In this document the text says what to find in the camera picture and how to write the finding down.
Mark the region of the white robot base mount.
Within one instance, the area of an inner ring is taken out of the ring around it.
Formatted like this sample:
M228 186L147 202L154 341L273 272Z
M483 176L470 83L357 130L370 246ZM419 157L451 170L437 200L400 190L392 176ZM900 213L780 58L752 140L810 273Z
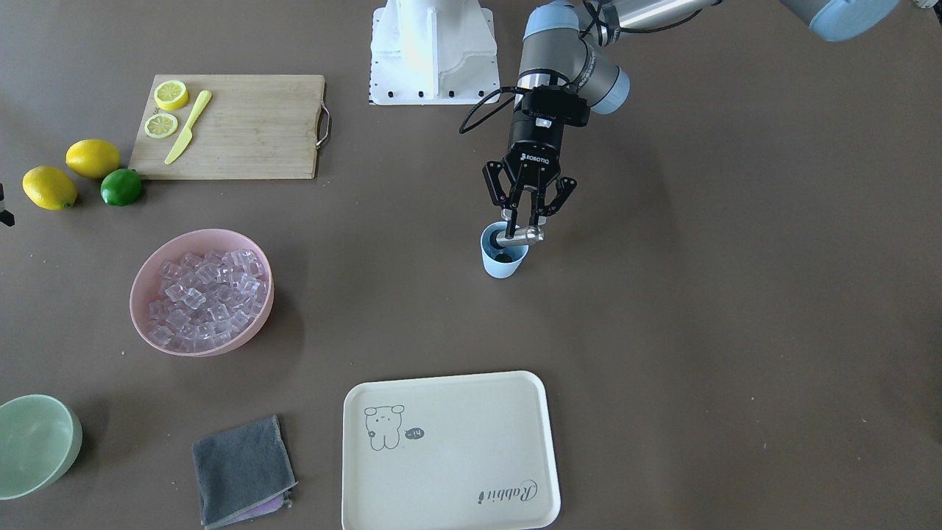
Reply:
M373 105L475 105L499 86L494 15L478 1L387 1L370 49Z

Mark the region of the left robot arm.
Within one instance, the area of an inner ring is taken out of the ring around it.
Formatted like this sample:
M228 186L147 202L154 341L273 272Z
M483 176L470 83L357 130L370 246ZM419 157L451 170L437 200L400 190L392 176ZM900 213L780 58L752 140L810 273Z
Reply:
M562 171L563 132L626 103L631 81L603 50L626 35L683 26L715 1L552 1L533 10L515 84L496 88L512 111L506 153L482 167L500 218L482 232L497 250L544 241L578 182Z

